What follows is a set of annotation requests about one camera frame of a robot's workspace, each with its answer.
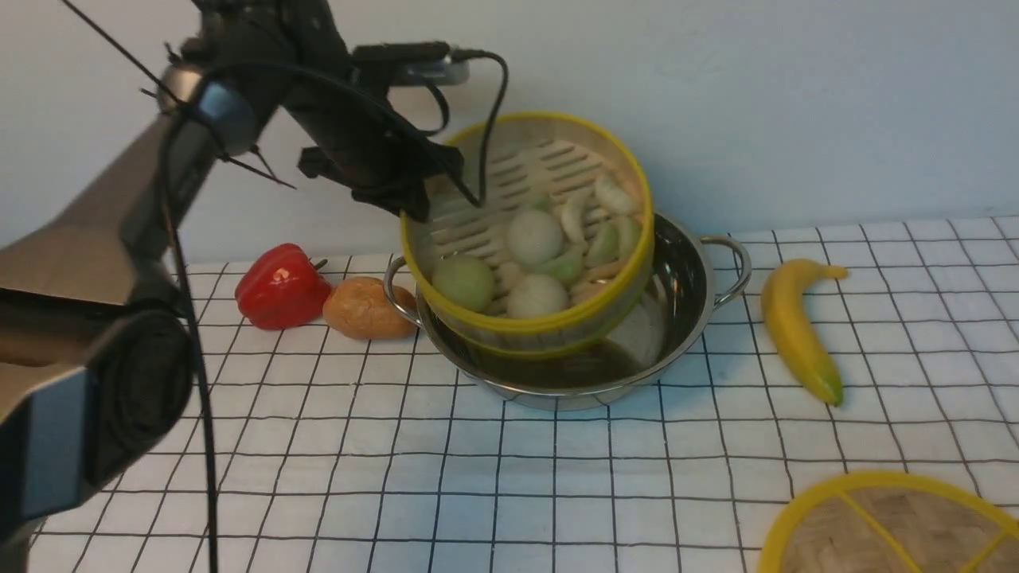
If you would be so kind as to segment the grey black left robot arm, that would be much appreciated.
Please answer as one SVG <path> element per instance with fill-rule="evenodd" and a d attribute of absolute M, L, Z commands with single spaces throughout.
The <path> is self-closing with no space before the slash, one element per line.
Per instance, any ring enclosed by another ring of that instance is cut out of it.
<path fill-rule="evenodd" d="M 257 151 L 284 109 L 313 140 L 306 177 L 422 220 L 461 153 L 389 104 L 461 84 L 445 42 L 348 50 L 324 1 L 197 1 L 201 28 L 155 80 L 158 114 L 43 228 L 2 249 L 2 569 L 160 442 L 193 390 L 209 409 L 178 229 L 216 163 Z"/>

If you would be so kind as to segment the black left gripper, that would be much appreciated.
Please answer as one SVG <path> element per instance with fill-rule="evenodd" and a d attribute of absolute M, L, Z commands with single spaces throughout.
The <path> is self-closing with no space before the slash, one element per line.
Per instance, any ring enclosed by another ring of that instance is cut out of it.
<path fill-rule="evenodd" d="M 308 178 L 345 186 L 357 202 L 423 222 L 425 183 L 463 175 L 463 154 L 429 140 L 392 106 L 346 81 L 298 76 L 283 107 L 312 138 L 299 155 Z"/>

